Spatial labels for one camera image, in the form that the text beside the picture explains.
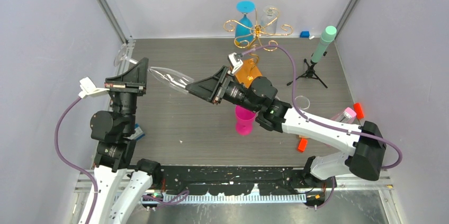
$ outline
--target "orange cap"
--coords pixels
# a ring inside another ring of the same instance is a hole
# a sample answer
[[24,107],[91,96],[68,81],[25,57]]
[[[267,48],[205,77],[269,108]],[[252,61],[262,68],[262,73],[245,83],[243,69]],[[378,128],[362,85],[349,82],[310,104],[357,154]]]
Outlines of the orange cap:
[[306,146],[307,146],[307,139],[301,138],[301,140],[299,141],[299,145],[298,145],[297,150],[300,153],[303,153],[306,150]]

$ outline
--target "metal floor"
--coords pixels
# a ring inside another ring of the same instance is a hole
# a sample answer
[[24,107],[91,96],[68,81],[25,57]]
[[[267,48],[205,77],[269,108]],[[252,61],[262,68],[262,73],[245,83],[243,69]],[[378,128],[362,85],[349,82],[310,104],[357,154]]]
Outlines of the metal floor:
[[329,203],[314,211],[303,204],[186,204],[156,211],[135,208],[129,224],[383,224],[388,223],[378,191],[336,191]]
[[[279,39],[278,43],[294,56],[298,74],[304,71],[303,59],[309,59],[318,43],[298,38]],[[195,80],[212,76],[221,66],[229,65],[227,55],[238,50],[232,39],[142,39],[137,40],[132,57],[149,58],[149,65],[183,72]],[[292,66],[281,51],[258,52],[258,65],[279,93],[291,102]],[[334,44],[316,66],[319,81],[299,79],[297,94],[310,99],[308,112],[331,118],[352,106],[343,69]],[[137,142],[132,163],[141,158],[163,165],[289,165],[303,166],[309,156],[335,152],[320,142],[309,140],[304,153],[296,148],[295,135],[269,132],[255,124],[248,136],[235,132],[234,106],[223,101],[209,104],[193,95],[184,95],[150,76],[147,94],[138,98],[136,122],[146,136]]]

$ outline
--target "pink bottle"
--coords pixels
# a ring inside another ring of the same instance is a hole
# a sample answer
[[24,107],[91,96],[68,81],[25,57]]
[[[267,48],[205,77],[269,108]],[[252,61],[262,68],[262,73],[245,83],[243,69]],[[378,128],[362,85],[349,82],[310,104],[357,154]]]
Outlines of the pink bottle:
[[347,107],[345,110],[336,114],[331,120],[342,123],[353,123],[357,114],[350,107]]
[[246,136],[253,130],[253,122],[256,120],[256,113],[246,110],[241,106],[236,106],[236,119],[237,133]]

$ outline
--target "dark gray tabletop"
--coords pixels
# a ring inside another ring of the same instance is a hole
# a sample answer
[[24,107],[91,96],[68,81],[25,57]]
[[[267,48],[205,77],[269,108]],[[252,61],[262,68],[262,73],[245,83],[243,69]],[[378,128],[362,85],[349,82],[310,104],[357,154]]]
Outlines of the dark gray tabletop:
[[[277,40],[294,56],[298,74],[305,70],[318,43],[315,40],[287,38]],[[227,55],[236,51],[232,39],[145,39],[137,40],[132,57],[148,57],[150,66],[167,67],[183,72],[195,80],[212,76],[221,66],[229,65]],[[258,65],[278,89],[278,97],[291,102],[292,66],[281,51],[258,52]],[[299,79],[297,93],[310,99],[308,112],[331,118],[348,106],[351,96],[336,48],[316,66],[317,74],[329,86],[317,80]],[[309,156],[324,156],[336,150],[309,140],[304,153],[296,148],[295,135],[269,132],[255,124],[248,136],[235,132],[234,106],[223,101],[209,104],[195,96],[184,95],[148,78],[147,94],[138,100],[137,123],[146,136],[134,151],[133,163],[141,158],[163,165],[294,165],[303,166]]]

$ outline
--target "black tripod stand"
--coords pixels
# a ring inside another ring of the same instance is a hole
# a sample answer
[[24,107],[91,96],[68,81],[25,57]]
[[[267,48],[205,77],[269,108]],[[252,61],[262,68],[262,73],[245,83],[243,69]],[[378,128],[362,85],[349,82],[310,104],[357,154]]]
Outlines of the black tripod stand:
[[[303,78],[312,78],[312,79],[317,79],[317,80],[319,80],[322,84],[323,84],[323,86],[325,87],[325,88],[327,88],[327,85],[321,80],[321,78],[315,73],[315,70],[314,70],[314,67],[315,67],[315,65],[316,65],[316,63],[314,63],[314,62],[310,62],[312,65],[309,65],[309,63],[307,62],[307,59],[304,59],[304,62],[306,63],[306,65],[307,65],[307,70],[306,70],[306,72],[304,72],[301,76],[299,76],[299,77],[297,77],[295,80],[298,80],[298,78],[301,78],[301,77],[303,77]],[[293,83],[293,81],[290,81],[290,82],[288,82],[287,83],[287,85],[291,85]]]

